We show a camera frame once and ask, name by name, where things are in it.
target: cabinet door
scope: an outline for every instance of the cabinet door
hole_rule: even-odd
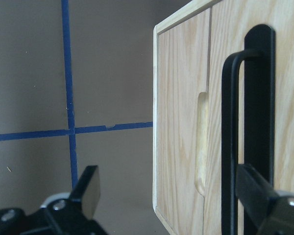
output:
[[[209,17],[210,9],[158,39],[153,203],[171,235],[202,234],[204,198],[196,152],[197,122],[204,118],[197,107],[206,107]]]
[[[276,31],[274,187],[294,192],[294,0],[223,0],[212,7],[204,234],[221,234],[221,73],[225,59],[244,49],[257,24]],[[243,85],[240,75],[239,157],[243,149]],[[242,234],[242,217],[239,234]]]

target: oak wood grain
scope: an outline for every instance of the oak wood grain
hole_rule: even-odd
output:
[[[276,31],[274,187],[294,192],[294,0],[223,0],[212,7],[208,162],[204,234],[221,234],[221,71],[228,55],[244,49],[257,24]],[[243,74],[240,75],[240,162],[243,153]],[[242,234],[240,216],[239,234]]]
[[[161,21],[157,25],[157,33],[161,34],[182,23],[198,13],[208,9],[221,0],[192,0],[178,11]]]
[[[154,208],[176,235],[202,234],[204,198],[195,186],[196,125],[198,96],[207,91],[209,16],[208,9],[160,34],[156,46]]]

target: bolt head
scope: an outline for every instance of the bolt head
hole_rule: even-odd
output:
[[[65,208],[65,201],[64,200],[60,200],[58,202],[56,202],[53,207],[52,207],[55,211],[59,211],[63,208]]]
[[[290,206],[294,207],[294,197],[289,197],[288,198],[288,203]]]
[[[7,213],[5,213],[1,217],[1,221],[3,221],[3,222],[8,221],[8,220],[12,219],[14,216],[15,216],[15,211],[14,210],[9,210]]]

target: black clamp jaw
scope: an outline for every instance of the black clamp jaw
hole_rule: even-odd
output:
[[[239,164],[236,196],[257,235],[294,235],[294,194],[275,191],[249,164]]]
[[[69,197],[44,203],[28,216],[19,208],[0,210],[0,235],[107,235],[92,220],[99,196],[98,167],[88,166]]]
[[[238,164],[239,69],[244,72],[244,162]],[[238,199],[244,235],[294,235],[294,194],[273,189],[275,32],[265,24],[245,36],[245,49],[231,54],[222,70],[223,235],[238,233]]]

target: blue painter's tape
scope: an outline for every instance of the blue painter's tape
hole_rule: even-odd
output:
[[[71,162],[71,178],[72,187],[74,188],[78,181],[77,175],[77,154],[76,154],[76,138],[75,135],[69,136],[70,141],[70,162]]]
[[[70,18],[68,0],[61,0],[62,4],[62,28],[63,28],[63,51],[64,51],[64,68],[65,68],[65,85],[67,92],[67,109],[68,109],[68,126],[73,130],[74,106],[73,106],[73,80],[71,65],[71,39],[70,39]]]
[[[82,134],[82,133],[91,133],[91,132],[117,131],[117,130],[137,129],[137,128],[147,128],[147,127],[152,127],[152,121],[117,124],[113,127],[106,127],[106,126],[77,127],[75,128],[75,133]]]
[[[52,131],[31,131],[22,133],[0,134],[0,141],[11,141],[21,139],[32,139],[53,136],[67,136],[70,135],[70,130],[52,130]]]
[[[64,68],[65,68],[65,85],[67,92],[67,109],[68,109],[68,126],[73,133],[69,136],[70,144],[70,161],[72,187],[77,183],[77,157],[76,157],[76,139],[75,139],[75,120],[73,105],[73,79],[71,65],[71,39],[70,39],[70,17],[69,2],[61,0],[62,6],[62,28],[63,28],[63,51],[64,51]]]

